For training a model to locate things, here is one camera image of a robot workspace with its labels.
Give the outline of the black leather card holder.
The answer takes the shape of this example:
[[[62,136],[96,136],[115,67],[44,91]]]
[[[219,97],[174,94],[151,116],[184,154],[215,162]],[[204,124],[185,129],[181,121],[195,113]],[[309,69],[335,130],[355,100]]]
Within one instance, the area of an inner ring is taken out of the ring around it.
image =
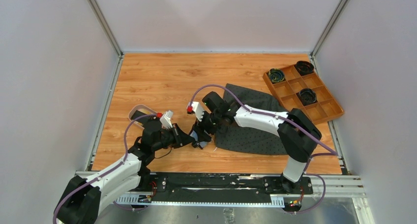
[[[209,133],[196,125],[192,127],[189,135],[194,138],[194,142],[191,143],[194,148],[204,149],[212,140],[212,137]]]

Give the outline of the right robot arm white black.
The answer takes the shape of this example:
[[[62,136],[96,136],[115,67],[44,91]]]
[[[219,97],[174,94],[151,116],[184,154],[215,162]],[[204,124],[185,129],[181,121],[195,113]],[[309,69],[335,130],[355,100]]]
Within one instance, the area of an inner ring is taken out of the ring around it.
[[[280,175],[278,185],[286,193],[300,188],[304,169],[322,138],[321,132],[303,111],[272,112],[243,104],[237,97],[228,102],[216,92],[207,94],[202,102],[191,101],[186,111],[196,116],[191,135],[196,144],[208,143],[221,125],[236,124],[241,128],[254,128],[280,138],[289,156]]]

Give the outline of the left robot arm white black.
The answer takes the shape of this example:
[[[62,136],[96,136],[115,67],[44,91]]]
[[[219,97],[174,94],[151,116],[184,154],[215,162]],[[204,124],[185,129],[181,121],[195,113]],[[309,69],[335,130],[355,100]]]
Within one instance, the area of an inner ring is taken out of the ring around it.
[[[100,213],[126,192],[150,187],[147,166],[160,149],[196,144],[195,132],[185,133],[174,123],[165,128],[159,120],[144,124],[142,135],[118,161],[86,178],[74,176],[68,182],[53,213],[53,223],[93,224]]]

